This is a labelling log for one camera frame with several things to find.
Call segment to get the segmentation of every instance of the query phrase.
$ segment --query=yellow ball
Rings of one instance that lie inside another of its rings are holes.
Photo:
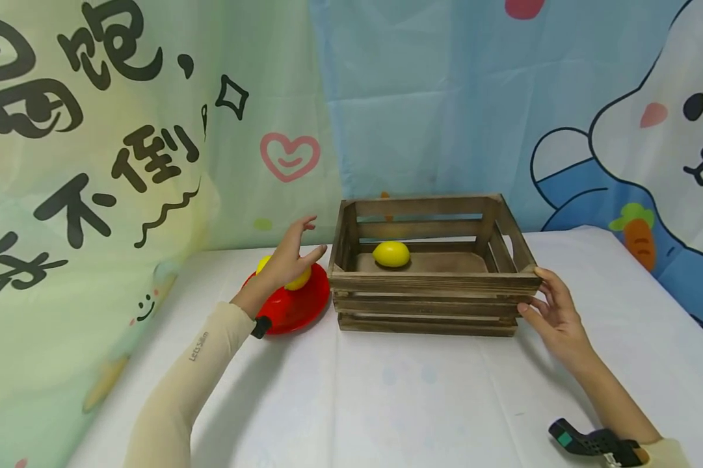
[[[266,255],[265,257],[262,258],[261,261],[258,263],[258,267],[256,268],[256,275],[265,268],[265,265],[268,263],[268,260],[271,260],[270,255]],[[288,285],[284,286],[287,290],[289,291],[296,291],[298,289],[301,289],[304,285],[307,284],[307,281],[309,281],[309,277],[312,275],[312,269],[308,268],[307,270],[304,270],[302,275],[298,277],[296,280],[293,280],[291,283]]]
[[[402,267],[411,260],[408,247],[396,240],[387,240],[378,244],[375,250],[372,251],[372,257],[375,258],[378,264],[389,268]]]

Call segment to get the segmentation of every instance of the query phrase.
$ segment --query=white tablecloth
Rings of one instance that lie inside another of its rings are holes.
[[[703,467],[703,331],[608,232],[527,240],[571,287],[598,353]],[[231,299],[269,253],[203,252],[188,262],[71,468],[121,465],[150,390],[213,304]],[[582,391],[526,324],[513,339],[340,332],[330,306],[300,334],[248,339],[200,414],[193,465],[587,466],[550,439],[560,417],[592,430]]]

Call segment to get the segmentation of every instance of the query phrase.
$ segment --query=orange object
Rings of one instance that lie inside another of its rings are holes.
[[[624,225],[622,232],[627,250],[647,271],[653,271],[656,267],[656,244],[653,242],[653,231],[648,223],[642,218],[637,218]]]
[[[383,190],[382,193],[380,193],[380,198],[390,198],[390,193],[387,193],[385,190]],[[391,222],[392,220],[393,220],[392,215],[390,215],[390,214],[385,215],[385,221]]]

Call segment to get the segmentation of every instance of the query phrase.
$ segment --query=pink heart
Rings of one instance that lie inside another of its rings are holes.
[[[640,128],[653,127],[666,120],[669,110],[661,103],[649,103],[640,119]]]
[[[516,20],[535,18],[544,6],[544,0],[505,0],[505,11]]]
[[[271,161],[271,157],[268,156],[268,143],[271,142],[281,143],[284,147],[284,153],[288,155],[294,154],[294,152],[297,151],[297,148],[301,147],[303,144],[309,144],[312,148],[312,156],[306,162],[302,161],[302,158],[292,159],[292,161],[286,161],[283,158],[278,158],[278,164],[281,164],[284,168],[297,168],[294,172],[284,174],[278,170],[276,164],[274,164]],[[273,173],[274,176],[276,176],[277,179],[279,179],[279,181],[284,183],[292,182],[302,176],[305,176],[305,174],[312,171],[312,169],[317,166],[318,161],[320,161],[320,143],[318,143],[316,139],[307,135],[298,137],[297,139],[291,141],[286,135],[281,133],[266,133],[259,142],[259,154],[263,158],[263,163],[265,163],[265,166]]]

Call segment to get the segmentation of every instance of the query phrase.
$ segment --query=crate bottom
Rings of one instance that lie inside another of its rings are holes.
[[[461,336],[498,336],[509,338],[518,331],[518,323],[512,319],[507,322],[485,320],[484,324],[449,323],[453,320],[394,320],[389,317],[358,317],[352,314],[338,313],[338,327],[350,332],[385,332],[416,333],[427,335],[461,335]]]
[[[356,271],[485,273],[488,272],[488,268],[483,258],[471,252],[411,252],[411,261],[401,268],[380,266],[371,253],[362,252],[356,256]]]

